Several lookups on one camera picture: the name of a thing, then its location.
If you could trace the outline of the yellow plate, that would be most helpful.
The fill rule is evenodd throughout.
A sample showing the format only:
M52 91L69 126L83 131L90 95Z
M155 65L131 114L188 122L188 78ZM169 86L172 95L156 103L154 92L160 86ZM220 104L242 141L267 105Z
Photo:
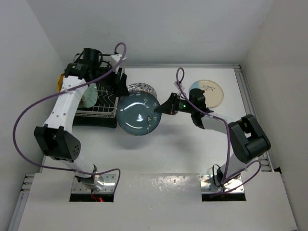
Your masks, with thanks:
M58 79L57 79L57 91L58 92L60 92L61 89L62 89L63 78L64 78L64 73L60 74Z

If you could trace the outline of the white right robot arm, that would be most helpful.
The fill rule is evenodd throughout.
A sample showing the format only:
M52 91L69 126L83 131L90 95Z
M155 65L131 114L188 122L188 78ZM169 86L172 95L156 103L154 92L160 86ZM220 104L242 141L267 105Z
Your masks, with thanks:
M167 115L189 113L196 127L227 135L227 159L217 169L213 180L218 187L237 177L253 163L259 163L256 158L271 148L267 135L253 115L245 115L237 121L222 118L207 107L205 91L198 88L190 90L187 100L171 93L167 101L154 111Z

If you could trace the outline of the cream and blue plate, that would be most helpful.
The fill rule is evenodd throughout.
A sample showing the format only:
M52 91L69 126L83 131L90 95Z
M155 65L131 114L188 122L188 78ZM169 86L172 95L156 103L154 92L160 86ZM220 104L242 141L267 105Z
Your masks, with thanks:
M223 89L219 84L212 80L199 80L194 82L189 90L201 89L204 90L205 103L208 108L218 107L224 98Z

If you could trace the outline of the dark teal blossom plate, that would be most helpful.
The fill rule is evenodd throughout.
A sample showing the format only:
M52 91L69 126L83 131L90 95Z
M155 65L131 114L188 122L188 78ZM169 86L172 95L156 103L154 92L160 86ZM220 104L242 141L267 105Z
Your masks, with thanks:
M154 111L159 105L157 98L150 93L131 92L129 96L118 101L117 122L130 135L147 135L154 131L161 121L162 114Z

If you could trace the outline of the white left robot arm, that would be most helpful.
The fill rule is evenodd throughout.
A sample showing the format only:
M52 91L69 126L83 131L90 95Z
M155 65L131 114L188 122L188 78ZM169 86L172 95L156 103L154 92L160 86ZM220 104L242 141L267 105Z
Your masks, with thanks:
M101 66L99 51L84 49L81 56L66 67L62 88L55 94L55 106L44 125L35 128L34 136L45 156L65 164L68 171L75 172L78 182L97 191L102 187L102 178L94 164L81 158L81 143L71 133L73 121L88 86L112 73L116 74L125 55L117 52L111 55L111 69L100 77L97 76Z

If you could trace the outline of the mint green flower plate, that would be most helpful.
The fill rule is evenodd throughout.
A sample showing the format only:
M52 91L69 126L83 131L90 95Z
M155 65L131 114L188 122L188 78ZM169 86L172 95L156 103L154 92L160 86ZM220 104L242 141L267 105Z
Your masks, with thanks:
M85 90L82 98L79 102L78 108L92 108L98 100L98 90L97 85L92 83Z

